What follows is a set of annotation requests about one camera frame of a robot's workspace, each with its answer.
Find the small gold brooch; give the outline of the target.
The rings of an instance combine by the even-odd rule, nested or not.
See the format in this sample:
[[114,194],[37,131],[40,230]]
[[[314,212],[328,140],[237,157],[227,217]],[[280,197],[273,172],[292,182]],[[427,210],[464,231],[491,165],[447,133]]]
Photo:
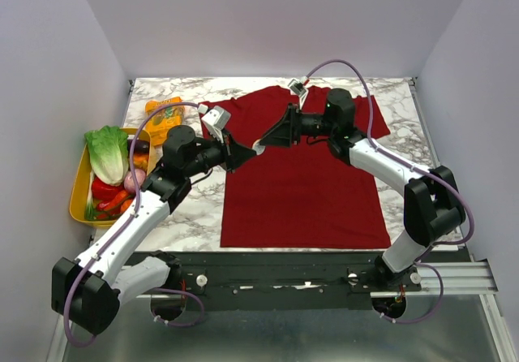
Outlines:
[[261,155],[265,150],[265,146],[260,143],[260,140],[256,140],[252,145],[252,149],[257,155]]

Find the red t-shirt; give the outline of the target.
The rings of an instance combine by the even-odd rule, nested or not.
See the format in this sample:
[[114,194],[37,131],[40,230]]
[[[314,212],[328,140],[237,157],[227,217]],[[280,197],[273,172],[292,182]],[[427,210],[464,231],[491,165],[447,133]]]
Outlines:
[[[204,101],[231,117],[247,147],[298,98],[270,86],[239,98]],[[267,148],[225,177],[223,248],[381,249],[391,244],[372,175],[340,162],[323,142]]]

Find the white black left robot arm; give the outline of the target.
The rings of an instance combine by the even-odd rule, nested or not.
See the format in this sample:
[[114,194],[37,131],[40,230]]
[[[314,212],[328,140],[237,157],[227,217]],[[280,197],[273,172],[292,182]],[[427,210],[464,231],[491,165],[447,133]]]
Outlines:
[[144,237],[187,197],[193,176],[216,166],[235,171],[257,154],[226,130],[221,137],[206,140],[185,125],[170,130],[162,150],[132,205],[105,235],[73,261],[63,257],[54,265],[51,308],[62,315],[65,325],[76,324],[97,336],[137,295],[155,288],[174,291],[181,274],[174,256],[156,252],[129,269],[123,266]]

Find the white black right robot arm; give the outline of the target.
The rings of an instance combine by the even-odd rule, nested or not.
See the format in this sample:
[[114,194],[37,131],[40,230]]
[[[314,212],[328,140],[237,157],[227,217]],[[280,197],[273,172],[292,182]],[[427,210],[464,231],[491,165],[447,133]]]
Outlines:
[[356,105],[342,88],[331,89],[321,114],[304,113],[295,104],[253,144],[257,153],[265,148],[297,144],[302,137],[323,137],[330,153],[339,161],[386,183],[404,200],[404,230],[373,269],[359,276],[360,282],[385,291],[400,284],[415,262],[441,237],[459,227],[466,218],[450,169],[428,169],[401,159],[354,123]]

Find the orange snack packet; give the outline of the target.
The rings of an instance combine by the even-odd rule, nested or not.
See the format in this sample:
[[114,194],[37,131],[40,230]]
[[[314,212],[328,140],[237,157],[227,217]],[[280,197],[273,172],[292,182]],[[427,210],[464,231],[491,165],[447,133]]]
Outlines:
[[162,146],[167,139],[171,128],[182,125],[184,122],[184,106],[178,105],[182,102],[181,97],[173,97],[163,101],[148,101],[145,105],[145,113],[150,116],[155,110],[162,106],[174,104],[174,106],[161,110],[152,116],[147,122],[145,130],[149,133],[153,147]]

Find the toy purple eggplant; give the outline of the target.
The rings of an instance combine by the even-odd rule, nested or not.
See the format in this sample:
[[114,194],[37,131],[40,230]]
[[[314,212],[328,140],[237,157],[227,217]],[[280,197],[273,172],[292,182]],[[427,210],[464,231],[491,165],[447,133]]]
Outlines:
[[[133,144],[133,139],[127,140],[127,149],[131,150],[131,145]],[[134,153],[138,154],[148,154],[150,152],[150,143],[146,140],[136,140],[134,146]]]

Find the toy orange pumpkin piece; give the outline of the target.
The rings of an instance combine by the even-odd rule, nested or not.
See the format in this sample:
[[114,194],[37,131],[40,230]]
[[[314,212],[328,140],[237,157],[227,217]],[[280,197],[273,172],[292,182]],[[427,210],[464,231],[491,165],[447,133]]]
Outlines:
[[133,162],[134,168],[144,172],[148,171],[149,154],[135,153],[132,158],[128,158],[128,161]]

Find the toy pink onion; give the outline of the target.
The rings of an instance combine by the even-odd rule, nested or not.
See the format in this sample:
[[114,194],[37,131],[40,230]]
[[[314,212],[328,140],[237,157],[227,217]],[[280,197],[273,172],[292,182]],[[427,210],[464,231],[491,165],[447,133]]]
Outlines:
[[135,169],[135,179],[130,171],[127,172],[123,181],[124,189],[131,194],[135,194],[146,179],[147,174],[144,170]]

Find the toy orange carrot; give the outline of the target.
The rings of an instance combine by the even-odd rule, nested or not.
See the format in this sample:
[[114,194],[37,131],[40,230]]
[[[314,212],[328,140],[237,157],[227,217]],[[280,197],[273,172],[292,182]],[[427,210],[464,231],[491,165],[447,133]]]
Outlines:
[[104,211],[110,216],[115,216],[121,213],[122,205],[127,200],[132,200],[134,194],[127,190],[121,190],[104,208]]

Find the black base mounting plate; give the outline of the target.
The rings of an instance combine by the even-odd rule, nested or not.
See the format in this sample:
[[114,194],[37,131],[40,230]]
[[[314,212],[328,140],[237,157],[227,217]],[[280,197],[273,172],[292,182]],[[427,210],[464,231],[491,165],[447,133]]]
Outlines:
[[450,291],[447,273],[466,251],[437,252],[430,267],[385,277],[378,252],[137,252],[124,269],[155,257],[172,265],[164,288],[184,286],[208,311],[386,306],[401,292]]

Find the toy green lettuce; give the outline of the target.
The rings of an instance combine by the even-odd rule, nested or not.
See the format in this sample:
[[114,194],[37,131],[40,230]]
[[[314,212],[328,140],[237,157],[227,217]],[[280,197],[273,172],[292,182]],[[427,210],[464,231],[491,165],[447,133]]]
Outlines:
[[129,169],[128,134],[117,126],[104,126],[84,134],[93,174],[103,183],[118,186]]

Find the toy red bell pepper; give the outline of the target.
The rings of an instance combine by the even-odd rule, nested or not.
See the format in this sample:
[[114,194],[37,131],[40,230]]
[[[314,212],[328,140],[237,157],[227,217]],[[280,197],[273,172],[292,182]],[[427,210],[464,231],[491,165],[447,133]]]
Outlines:
[[124,186],[119,184],[117,186],[109,185],[104,183],[98,177],[95,177],[92,181],[91,190],[92,196],[101,201],[112,200],[119,192],[123,190]]

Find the yellow plastic basket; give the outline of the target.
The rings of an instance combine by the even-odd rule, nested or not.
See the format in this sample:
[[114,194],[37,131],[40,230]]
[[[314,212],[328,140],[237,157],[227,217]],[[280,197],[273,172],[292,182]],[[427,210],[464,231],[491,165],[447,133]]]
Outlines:
[[[139,133],[138,140],[146,140],[150,142],[150,135],[144,129]],[[157,163],[156,151],[154,148],[150,148],[149,154],[149,163],[148,163],[148,171],[149,175],[153,168]],[[77,222],[84,223],[86,225],[106,229],[112,226],[117,218],[113,220],[101,220],[101,221],[88,221],[84,217],[84,210],[87,201],[87,195],[91,188],[92,183],[90,182],[90,178],[92,177],[92,168],[90,165],[90,157],[88,152],[88,146],[84,146],[84,151],[79,162],[79,167],[77,170],[77,174],[75,177],[74,186],[72,188],[71,193],[71,201],[69,206],[69,211],[71,217]]]

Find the toy green onion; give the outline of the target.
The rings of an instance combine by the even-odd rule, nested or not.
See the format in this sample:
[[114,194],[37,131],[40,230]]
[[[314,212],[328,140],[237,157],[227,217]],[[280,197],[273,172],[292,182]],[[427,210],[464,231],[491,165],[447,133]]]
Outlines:
[[93,196],[92,192],[87,195],[84,217],[88,221],[113,220],[118,215],[118,208],[109,205],[110,200],[100,200]]

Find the aluminium frame rail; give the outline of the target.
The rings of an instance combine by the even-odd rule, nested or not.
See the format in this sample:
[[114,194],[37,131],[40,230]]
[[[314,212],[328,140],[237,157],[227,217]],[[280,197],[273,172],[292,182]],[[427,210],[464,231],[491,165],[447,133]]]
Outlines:
[[57,330],[51,361],[515,361],[485,261],[447,273],[450,291],[401,292],[367,310],[208,311],[193,294],[145,291],[93,345]]

